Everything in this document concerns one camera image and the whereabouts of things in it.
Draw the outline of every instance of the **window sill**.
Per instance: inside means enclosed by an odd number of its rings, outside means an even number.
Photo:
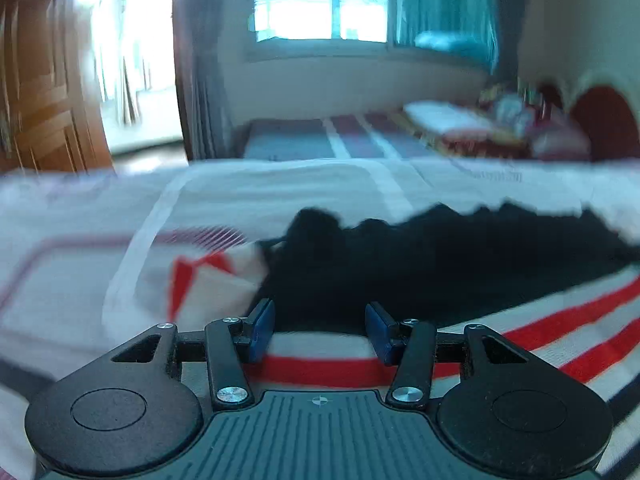
[[[391,46],[388,43],[359,40],[283,40],[273,38],[251,44],[245,52],[247,62],[318,57],[367,57],[389,61],[431,62],[484,70],[475,59],[427,48]]]

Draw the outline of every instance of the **red and white striped cloth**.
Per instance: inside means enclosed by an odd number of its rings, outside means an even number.
[[[266,269],[253,244],[176,263],[170,318],[199,330],[207,313],[247,308]],[[616,424],[598,470],[606,480],[640,479],[640,272],[613,276],[523,306],[451,326],[483,323],[592,388]],[[246,372],[254,388],[378,388],[394,368],[377,360],[369,341],[333,333],[274,334],[267,355]],[[432,397],[460,382],[458,366],[437,364]]]

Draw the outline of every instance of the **gray ribbed plate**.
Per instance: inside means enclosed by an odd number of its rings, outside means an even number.
[[[47,480],[61,480],[49,474]],[[140,480],[489,480],[452,455],[419,413],[375,392],[266,392],[216,415],[187,452]],[[575,477],[593,480],[593,473]]]

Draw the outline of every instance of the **door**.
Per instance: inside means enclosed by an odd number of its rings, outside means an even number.
[[[83,41],[90,38],[82,34],[74,0],[2,0],[2,6],[0,128],[9,130],[14,164],[53,171],[110,167],[97,82],[82,73],[88,68]]]

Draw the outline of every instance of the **window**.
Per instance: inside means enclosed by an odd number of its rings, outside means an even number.
[[[258,45],[281,38],[340,48],[391,38],[388,49],[439,50],[487,66],[497,57],[492,0],[254,0],[253,24]],[[316,41],[313,49],[322,46]]]

